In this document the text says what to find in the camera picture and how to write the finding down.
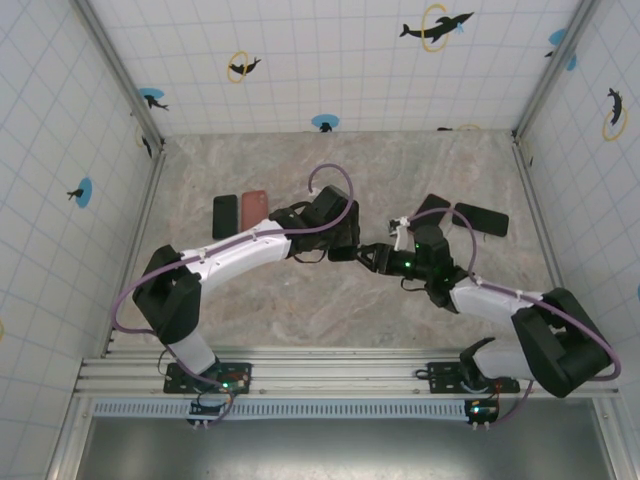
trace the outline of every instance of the white wall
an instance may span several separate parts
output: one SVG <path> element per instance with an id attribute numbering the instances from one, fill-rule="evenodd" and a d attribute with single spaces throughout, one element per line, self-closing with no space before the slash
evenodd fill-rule
<path id="1" fill-rule="evenodd" d="M 640 438 L 640 2 L 605 1 L 528 137 L 532 174 L 566 284 L 622 358 Z M 613 129 L 613 99 L 627 110 Z"/>
<path id="2" fill-rule="evenodd" d="M 164 92 L 152 108 L 165 135 L 515 127 L 578 0 L 94 0 L 138 87 Z M 399 37 L 473 12 L 429 53 Z M 445 37 L 427 46 L 438 48 Z M 244 80 L 238 51 L 261 60 Z M 244 59 L 234 61 L 236 66 Z"/>
<path id="3" fill-rule="evenodd" d="M 2 478 L 42 478 L 100 347 L 151 164 L 135 126 L 67 0 L 0 2 Z"/>

